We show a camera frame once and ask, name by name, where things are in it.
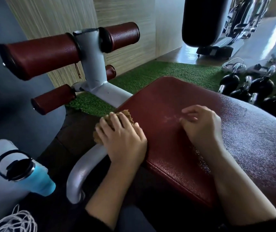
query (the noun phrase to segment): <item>water bottle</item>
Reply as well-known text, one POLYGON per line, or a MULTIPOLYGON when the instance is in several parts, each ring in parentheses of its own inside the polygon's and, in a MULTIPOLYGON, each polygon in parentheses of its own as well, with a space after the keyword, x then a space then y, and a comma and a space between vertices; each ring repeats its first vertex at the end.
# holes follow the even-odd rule
POLYGON ((8 181, 16 182, 20 187, 40 194, 48 196, 53 193, 56 188, 55 183, 47 174, 46 167, 35 162, 28 154, 20 150, 10 150, 0 156, 1 160, 13 153, 22 153, 27 159, 15 160, 8 165, 7 173, 3 174, 0 171, 0 176, 8 181))

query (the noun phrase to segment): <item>hand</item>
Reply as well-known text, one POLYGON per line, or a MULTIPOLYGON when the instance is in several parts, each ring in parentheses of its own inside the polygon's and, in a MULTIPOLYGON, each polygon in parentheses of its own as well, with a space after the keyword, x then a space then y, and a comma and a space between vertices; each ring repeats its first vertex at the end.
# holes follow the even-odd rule
POLYGON ((95 129, 107 149, 112 165, 138 169, 147 151, 147 138, 138 123, 132 126, 123 113, 119 117, 122 124, 115 113, 110 113, 114 131, 104 118, 100 119, 95 129))
POLYGON ((207 162, 212 161, 214 154, 224 148, 221 118, 214 111, 200 105, 184 108, 182 113, 189 116, 188 120, 180 118, 180 123, 190 141, 207 162))

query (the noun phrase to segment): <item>gray pants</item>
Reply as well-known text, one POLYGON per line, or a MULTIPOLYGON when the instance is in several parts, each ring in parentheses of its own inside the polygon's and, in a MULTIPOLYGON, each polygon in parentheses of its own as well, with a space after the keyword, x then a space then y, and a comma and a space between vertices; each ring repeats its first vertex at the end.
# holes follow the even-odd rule
POLYGON ((120 211, 117 232, 156 232, 147 221, 142 211, 135 206, 128 206, 120 211))

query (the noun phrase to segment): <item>wooden wall panel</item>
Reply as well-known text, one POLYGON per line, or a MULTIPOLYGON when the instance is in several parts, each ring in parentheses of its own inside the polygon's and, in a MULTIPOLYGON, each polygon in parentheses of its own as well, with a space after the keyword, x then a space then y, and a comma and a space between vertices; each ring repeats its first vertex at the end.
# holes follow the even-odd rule
POLYGON ((155 0, 94 0, 98 25, 101 27, 133 21, 140 29, 140 40, 133 45, 106 54, 107 64, 117 75, 156 57, 155 0))
MULTIPOLYGON (((93 0, 6 0, 28 39, 98 27, 93 0)), ((49 72, 55 87, 85 80, 74 65, 49 72)))
POLYGON ((185 0, 155 0, 156 57, 182 46, 185 0))

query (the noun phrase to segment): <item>black punching bag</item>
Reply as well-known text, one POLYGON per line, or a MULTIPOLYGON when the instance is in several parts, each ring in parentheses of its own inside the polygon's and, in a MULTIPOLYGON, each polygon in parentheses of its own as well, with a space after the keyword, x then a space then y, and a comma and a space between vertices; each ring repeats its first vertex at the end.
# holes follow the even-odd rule
POLYGON ((182 39, 192 47, 212 45, 220 37, 232 0, 185 0, 182 39))

